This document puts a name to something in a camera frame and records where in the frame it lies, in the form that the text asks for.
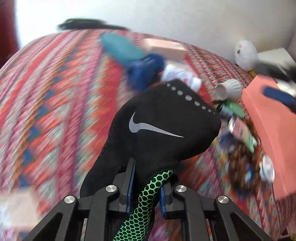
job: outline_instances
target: red curtain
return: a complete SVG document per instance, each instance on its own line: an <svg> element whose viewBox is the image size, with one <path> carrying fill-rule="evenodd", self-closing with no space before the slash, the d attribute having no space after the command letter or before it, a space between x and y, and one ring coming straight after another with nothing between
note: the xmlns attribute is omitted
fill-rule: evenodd
<svg viewBox="0 0 296 241"><path fill-rule="evenodd" d="M0 0L0 67L17 51L15 1Z"/></svg>

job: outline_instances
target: silver screw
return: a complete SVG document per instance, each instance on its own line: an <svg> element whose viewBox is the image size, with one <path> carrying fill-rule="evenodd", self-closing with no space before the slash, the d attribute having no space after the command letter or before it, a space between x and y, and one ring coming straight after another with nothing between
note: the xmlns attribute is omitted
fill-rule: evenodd
<svg viewBox="0 0 296 241"><path fill-rule="evenodd" d="M219 201L220 203L228 203L229 199L228 199L228 197L226 197L226 196L219 196L219 197L218 197L218 201Z"/></svg>
<svg viewBox="0 0 296 241"><path fill-rule="evenodd" d="M117 187L114 186L114 185L109 185L109 186L106 187L107 192L115 192L116 189L117 189Z"/></svg>
<svg viewBox="0 0 296 241"><path fill-rule="evenodd" d="M178 185L176 186L176 191L177 192L185 192L187 190L187 188L183 185Z"/></svg>
<svg viewBox="0 0 296 241"><path fill-rule="evenodd" d="M64 199L65 203L72 203L75 201L75 197L73 196L66 196Z"/></svg>

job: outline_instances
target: green mesh strap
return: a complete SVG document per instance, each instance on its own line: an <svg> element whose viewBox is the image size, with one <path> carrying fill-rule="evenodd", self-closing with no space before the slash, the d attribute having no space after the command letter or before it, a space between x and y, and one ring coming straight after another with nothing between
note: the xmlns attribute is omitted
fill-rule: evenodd
<svg viewBox="0 0 296 241"><path fill-rule="evenodd" d="M173 174L172 170L158 174L146 185L139 196L138 207L118 230L113 241L142 241L147 233L154 198L165 180Z"/></svg>

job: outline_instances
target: gray swoosh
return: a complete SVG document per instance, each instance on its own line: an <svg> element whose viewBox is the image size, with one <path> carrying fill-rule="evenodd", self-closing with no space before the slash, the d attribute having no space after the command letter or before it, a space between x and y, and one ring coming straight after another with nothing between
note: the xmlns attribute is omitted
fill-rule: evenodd
<svg viewBox="0 0 296 241"><path fill-rule="evenodd" d="M133 116L135 115L135 113L132 115L131 119L130 119L130 122L129 122L129 129L132 133L136 133L138 132L139 130L149 130L149 131L155 131L155 132L159 132L159 133L163 133L163 134L166 134L166 135L170 135L170 136L174 136L174 137L182 137L182 136L177 136L175 134L172 134L172 133L169 133L167 131L164 131L162 129L159 129L155 126L152 126L152 125L149 125L149 124L146 124L146 123L134 123L133 121Z"/></svg>

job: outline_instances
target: white round lid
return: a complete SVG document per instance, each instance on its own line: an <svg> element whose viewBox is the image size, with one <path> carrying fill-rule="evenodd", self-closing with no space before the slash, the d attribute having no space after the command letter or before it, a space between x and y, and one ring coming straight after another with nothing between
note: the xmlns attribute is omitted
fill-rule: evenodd
<svg viewBox="0 0 296 241"><path fill-rule="evenodd" d="M269 156L265 155L262 159L262 169L264 176L269 182L274 181L274 166Z"/></svg>

